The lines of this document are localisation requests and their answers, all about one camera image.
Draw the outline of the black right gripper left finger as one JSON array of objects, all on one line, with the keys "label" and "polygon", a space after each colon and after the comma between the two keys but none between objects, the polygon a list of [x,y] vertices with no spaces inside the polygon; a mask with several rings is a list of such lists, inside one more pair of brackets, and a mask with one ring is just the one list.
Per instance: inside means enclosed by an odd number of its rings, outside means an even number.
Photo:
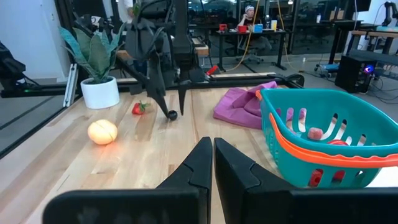
[{"label": "black right gripper left finger", "polygon": [[202,137],[177,169],[157,186],[157,189],[197,189],[199,224],[211,222],[212,162],[211,138]]}]

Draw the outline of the orange toy peach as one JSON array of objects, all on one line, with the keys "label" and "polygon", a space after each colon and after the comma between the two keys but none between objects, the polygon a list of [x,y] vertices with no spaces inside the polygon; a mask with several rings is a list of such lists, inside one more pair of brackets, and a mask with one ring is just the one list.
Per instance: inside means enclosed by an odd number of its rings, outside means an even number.
[{"label": "orange toy peach", "polygon": [[118,128],[106,119],[100,119],[88,126],[88,137],[98,145],[114,142],[118,135]]}]

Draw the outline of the pink toy cube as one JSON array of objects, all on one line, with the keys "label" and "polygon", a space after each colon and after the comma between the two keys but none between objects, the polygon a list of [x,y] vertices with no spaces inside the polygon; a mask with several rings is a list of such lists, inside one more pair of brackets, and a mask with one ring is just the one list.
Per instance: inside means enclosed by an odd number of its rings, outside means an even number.
[{"label": "pink toy cube", "polygon": [[308,130],[307,137],[314,141],[320,141],[323,137],[323,130],[312,127]]}]

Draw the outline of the red toy bell pepper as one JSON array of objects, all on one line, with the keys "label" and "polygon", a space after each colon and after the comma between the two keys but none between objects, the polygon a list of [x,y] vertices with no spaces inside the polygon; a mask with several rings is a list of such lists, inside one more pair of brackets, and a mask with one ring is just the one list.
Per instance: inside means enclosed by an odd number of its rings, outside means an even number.
[{"label": "red toy bell pepper", "polygon": [[[340,145],[340,146],[347,146],[348,145],[347,142],[345,142],[343,140],[340,140],[340,139],[334,139],[334,140],[328,141],[328,144]],[[345,171],[343,171],[343,170],[336,171],[334,176],[333,176],[333,178],[332,178],[331,183],[332,184],[336,184],[336,185],[340,184],[341,181],[343,180],[344,176],[345,176]]]}]

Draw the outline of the red toy strawberry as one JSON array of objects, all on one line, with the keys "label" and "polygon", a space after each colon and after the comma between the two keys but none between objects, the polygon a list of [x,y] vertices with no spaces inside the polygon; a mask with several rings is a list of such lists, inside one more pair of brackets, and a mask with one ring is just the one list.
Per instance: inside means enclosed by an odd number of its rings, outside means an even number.
[{"label": "red toy strawberry", "polygon": [[134,115],[142,115],[146,112],[148,106],[150,106],[150,103],[143,103],[142,101],[135,103],[131,113]]}]

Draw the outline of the purple cloth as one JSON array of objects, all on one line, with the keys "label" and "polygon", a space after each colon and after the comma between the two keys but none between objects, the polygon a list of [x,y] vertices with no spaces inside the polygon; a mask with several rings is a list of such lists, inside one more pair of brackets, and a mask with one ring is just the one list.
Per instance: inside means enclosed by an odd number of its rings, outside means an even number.
[{"label": "purple cloth", "polygon": [[215,106],[213,117],[247,128],[262,129],[261,106],[256,92],[277,87],[277,83],[272,81],[249,90],[230,88]]}]

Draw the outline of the green plant in white pot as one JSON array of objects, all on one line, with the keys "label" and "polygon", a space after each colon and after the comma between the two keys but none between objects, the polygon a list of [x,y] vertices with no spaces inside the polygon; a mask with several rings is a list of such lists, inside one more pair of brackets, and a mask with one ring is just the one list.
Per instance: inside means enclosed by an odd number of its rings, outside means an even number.
[{"label": "green plant in white pot", "polygon": [[99,110],[119,103],[117,81],[109,72],[122,46],[119,41],[125,28],[126,25],[122,24],[112,40],[108,39],[106,32],[89,37],[77,28],[74,28],[75,35],[63,27],[58,29],[68,44],[66,49],[90,76],[80,83],[85,105],[89,109]]}]

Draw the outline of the teal basket with orange rim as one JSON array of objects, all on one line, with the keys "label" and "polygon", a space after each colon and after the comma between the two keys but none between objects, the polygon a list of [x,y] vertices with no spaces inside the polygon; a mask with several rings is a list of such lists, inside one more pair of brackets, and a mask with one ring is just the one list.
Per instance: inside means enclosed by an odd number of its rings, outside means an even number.
[{"label": "teal basket with orange rim", "polygon": [[[262,89],[256,96],[268,148],[292,185],[309,187],[312,172],[322,169],[317,188],[365,187],[381,169],[398,167],[398,123],[372,104],[327,89]],[[320,141],[307,137],[312,127],[323,130]],[[334,139],[348,145],[328,144]],[[339,170],[345,176],[332,184]]]}]

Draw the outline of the office chair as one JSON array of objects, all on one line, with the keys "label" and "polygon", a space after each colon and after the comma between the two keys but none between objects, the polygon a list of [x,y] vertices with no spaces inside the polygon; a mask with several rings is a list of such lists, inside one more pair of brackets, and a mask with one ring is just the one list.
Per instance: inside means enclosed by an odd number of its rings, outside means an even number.
[{"label": "office chair", "polygon": [[235,57],[235,60],[237,62],[248,61],[260,64],[261,62],[264,61],[264,59],[258,56],[257,54],[258,50],[259,50],[258,47],[253,47],[250,44],[247,44],[247,38],[242,37],[238,42],[238,52],[242,51],[243,53],[241,55],[237,55]]}]

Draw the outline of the black background table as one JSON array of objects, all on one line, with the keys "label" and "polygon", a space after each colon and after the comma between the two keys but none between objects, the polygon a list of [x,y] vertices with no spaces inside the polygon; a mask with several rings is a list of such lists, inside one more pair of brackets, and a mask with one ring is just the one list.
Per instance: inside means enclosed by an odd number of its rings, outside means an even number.
[{"label": "black background table", "polygon": [[288,34],[288,32],[286,32],[285,30],[263,30],[262,33],[253,33],[253,32],[246,32],[245,34],[239,34],[237,32],[220,32],[219,30],[216,31],[216,33],[219,35],[219,57],[218,57],[218,64],[217,66],[219,67],[219,69],[222,72],[226,72],[226,69],[223,68],[223,52],[224,52],[224,48],[223,48],[223,43],[224,43],[224,38],[227,36],[248,36],[249,38],[251,38],[251,36],[255,36],[255,35],[261,35],[261,36],[267,36],[267,35],[279,35],[279,51],[278,51],[278,55],[277,55],[277,61],[273,63],[274,66],[280,68],[281,70],[286,70],[287,68],[285,66],[283,66],[281,64],[282,62],[282,53],[284,50],[284,44],[285,44],[285,36]]}]

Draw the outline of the person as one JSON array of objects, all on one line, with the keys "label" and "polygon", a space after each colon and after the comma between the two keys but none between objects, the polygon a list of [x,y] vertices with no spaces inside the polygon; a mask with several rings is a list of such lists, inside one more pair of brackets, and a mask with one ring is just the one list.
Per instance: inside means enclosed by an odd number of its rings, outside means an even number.
[{"label": "person", "polygon": [[[254,6],[248,5],[245,7],[245,13],[241,21],[238,24],[239,26],[247,26],[248,30],[252,29],[253,19],[254,19]],[[272,46],[269,42],[269,39],[265,36],[255,35],[251,36],[250,46],[257,47],[259,50],[271,50]]]}]

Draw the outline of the black computer tower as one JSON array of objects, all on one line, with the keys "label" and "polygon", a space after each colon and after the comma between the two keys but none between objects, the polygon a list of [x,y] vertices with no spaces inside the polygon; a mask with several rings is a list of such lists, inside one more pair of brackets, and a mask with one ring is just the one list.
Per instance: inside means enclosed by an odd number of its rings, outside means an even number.
[{"label": "black computer tower", "polygon": [[367,93],[374,77],[375,67],[375,60],[343,55],[335,78],[335,85],[348,93]]}]

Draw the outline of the wooden background desk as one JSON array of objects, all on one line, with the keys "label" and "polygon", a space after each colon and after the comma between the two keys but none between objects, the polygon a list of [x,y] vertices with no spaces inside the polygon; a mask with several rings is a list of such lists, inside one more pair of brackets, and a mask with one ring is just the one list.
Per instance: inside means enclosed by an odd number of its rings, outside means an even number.
[{"label": "wooden background desk", "polygon": [[358,41],[362,35],[366,37],[387,37],[392,39],[398,39],[398,32],[383,32],[383,31],[368,31],[368,30],[354,30],[351,33],[351,39],[349,41],[346,54],[355,57],[366,58],[368,60],[376,60],[378,62],[387,63],[398,66],[398,56],[389,54],[378,54],[370,51],[358,50]]}]

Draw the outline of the black aluminium table frame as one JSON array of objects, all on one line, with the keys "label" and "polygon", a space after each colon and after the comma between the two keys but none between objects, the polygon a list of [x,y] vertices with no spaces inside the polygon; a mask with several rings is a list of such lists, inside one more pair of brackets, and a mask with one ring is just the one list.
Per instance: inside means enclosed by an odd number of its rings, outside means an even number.
[{"label": "black aluminium table frame", "polygon": [[[209,82],[189,83],[186,87],[190,89],[205,89],[205,88],[231,88],[241,86],[257,86],[261,83],[276,82],[278,85],[285,85],[289,88],[303,88],[304,77],[299,74],[289,75],[284,77],[275,73],[249,73],[248,76],[242,74],[227,74],[225,77],[215,75],[210,78]],[[17,98],[30,96],[57,96],[66,93],[67,86],[63,85],[42,85],[40,90],[1,90],[0,96],[2,98]]]}]

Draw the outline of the silver aluminium rail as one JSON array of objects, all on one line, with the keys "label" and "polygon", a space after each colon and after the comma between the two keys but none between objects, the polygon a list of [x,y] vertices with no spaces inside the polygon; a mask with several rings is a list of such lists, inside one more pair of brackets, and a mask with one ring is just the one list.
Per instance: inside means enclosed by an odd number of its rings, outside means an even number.
[{"label": "silver aluminium rail", "polygon": [[70,70],[68,74],[68,80],[66,84],[64,99],[63,99],[63,107],[70,107],[75,101],[75,93],[76,93],[76,83],[78,80],[78,68],[77,64],[73,63],[70,65]]}]

